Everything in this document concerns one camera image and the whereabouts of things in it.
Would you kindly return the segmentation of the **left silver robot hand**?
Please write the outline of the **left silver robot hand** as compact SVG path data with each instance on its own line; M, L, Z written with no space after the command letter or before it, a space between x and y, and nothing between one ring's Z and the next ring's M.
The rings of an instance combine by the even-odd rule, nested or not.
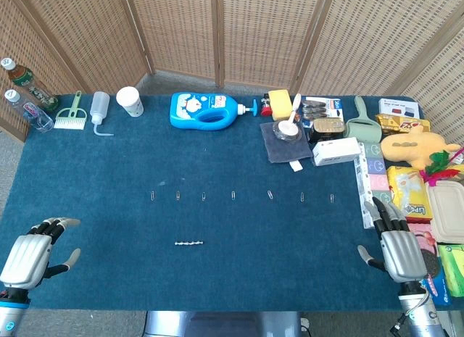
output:
M58 238L70 226L78 225L79 219L69 217L52 217L34 225L13 244L0 273L0 282L8 289L29 291L38 286L44 278L49 279L69 271L80 257L79 248L60 265L51 267L49 259Z

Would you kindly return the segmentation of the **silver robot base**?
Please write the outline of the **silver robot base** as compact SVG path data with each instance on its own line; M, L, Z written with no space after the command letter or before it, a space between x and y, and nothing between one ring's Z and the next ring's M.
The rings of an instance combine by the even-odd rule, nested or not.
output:
M301 337L299 312L148 311L141 337Z

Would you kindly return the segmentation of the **grey microfibre cloth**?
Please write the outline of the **grey microfibre cloth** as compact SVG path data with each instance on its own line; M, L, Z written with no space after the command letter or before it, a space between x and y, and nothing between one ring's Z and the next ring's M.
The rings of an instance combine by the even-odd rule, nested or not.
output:
M279 138L274 131L276 126L275 122L260 125L270 163L290 163L313 157L312 150L306 139L305 130L300 124L297 124L297 137L291 140Z

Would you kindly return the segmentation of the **blue detergent pump bottle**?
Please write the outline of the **blue detergent pump bottle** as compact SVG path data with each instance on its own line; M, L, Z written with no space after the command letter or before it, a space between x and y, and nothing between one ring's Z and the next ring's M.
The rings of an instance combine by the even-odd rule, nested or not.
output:
M170 102L170 123L185 130L222 130L247 112L257 116L256 100L252 107L246 107L221 93L174 93Z

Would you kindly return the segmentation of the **blue pink cookie box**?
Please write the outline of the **blue pink cookie box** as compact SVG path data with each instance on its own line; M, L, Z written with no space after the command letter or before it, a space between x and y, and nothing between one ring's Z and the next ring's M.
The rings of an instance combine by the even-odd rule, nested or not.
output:
M437 242L431 232L431 225L409 223L408 226L418 241L427 269L427 274L421 283L427 288L435 305L451 305L451 297L445 280L444 268L440 259Z

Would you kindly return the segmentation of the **white paper cup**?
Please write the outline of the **white paper cup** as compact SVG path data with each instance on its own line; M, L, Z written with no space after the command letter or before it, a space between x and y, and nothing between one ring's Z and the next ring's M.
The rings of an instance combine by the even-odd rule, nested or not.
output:
M140 117L144 113L144 106L135 87L121 88L116 93L116 101L131 117Z

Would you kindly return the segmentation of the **green packet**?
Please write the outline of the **green packet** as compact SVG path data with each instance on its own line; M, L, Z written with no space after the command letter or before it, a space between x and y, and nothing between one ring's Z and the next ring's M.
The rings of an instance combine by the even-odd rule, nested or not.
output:
M464 297L464 244L438 245L449 293Z

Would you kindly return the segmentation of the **yellow biscuit packet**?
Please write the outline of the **yellow biscuit packet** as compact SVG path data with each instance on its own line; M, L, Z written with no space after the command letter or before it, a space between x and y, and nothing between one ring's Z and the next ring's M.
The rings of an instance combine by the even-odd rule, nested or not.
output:
M391 166L386 171L393 203L411 223L430 223L433 218L420 171Z

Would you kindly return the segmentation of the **green tea bottle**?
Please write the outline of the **green tea bottle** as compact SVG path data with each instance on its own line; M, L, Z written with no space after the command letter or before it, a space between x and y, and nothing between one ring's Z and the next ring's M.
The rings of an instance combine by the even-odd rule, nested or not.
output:
M47 89L31 69L17 64L9 57L3 58L0 65L7 71L9 79L35 98L44 111L53 112L59 106L58 98Z

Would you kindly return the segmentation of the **white box red blue print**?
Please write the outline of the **white box red blue print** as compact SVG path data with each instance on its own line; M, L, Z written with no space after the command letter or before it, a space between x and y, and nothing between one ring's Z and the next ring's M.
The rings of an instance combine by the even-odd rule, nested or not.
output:
M414 101L382 98L378 101L379 113L420 119L419 105Z

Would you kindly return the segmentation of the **gold black meat tin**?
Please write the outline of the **gold black meat tin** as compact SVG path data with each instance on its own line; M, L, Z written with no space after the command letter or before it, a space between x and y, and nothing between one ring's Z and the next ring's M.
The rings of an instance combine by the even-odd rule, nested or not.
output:
M324 117L314 119L309 133L309 142L330 141L343 138L344 121L338 117Z

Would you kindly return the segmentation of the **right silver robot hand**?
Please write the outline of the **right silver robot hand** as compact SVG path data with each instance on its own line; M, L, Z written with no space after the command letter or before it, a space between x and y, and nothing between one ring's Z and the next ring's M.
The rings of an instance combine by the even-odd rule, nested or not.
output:
M396 283L423 280L427 274L426 265L417 238L410 231L403 212L394 203L385 204L376 197L365 201L364 207L373 219L384 258L372 257L364 246L359 245L357 250L362 260L388 273Z

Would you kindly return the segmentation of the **white cardboard box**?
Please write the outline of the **white cardboard box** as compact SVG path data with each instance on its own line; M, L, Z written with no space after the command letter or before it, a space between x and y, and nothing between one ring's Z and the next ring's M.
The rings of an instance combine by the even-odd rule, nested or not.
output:
M315 166L353 161L360 155L356 138L340 138L318 142L312 150Z

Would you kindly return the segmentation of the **gold snack packet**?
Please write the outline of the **gold snack packet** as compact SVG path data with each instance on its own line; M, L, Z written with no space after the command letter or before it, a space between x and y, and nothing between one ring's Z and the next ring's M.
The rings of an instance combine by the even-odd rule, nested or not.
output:
M398 133L409 133L412 128L420 125L423 127L424 132L429 132L431 129L428 120L421 120L413 117L378 114L376 115L376 121L381 126L382 133L385 136Z

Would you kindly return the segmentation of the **sage green plastic scoop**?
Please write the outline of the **sage green plastic scoop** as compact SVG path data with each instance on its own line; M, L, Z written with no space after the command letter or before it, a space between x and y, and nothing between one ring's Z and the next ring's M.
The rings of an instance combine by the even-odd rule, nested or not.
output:
M369 118L367 107L361 96L355 96L354 102L358 117L346 122L344 137L356 138L363 143L379 143L382 137L381 126Z

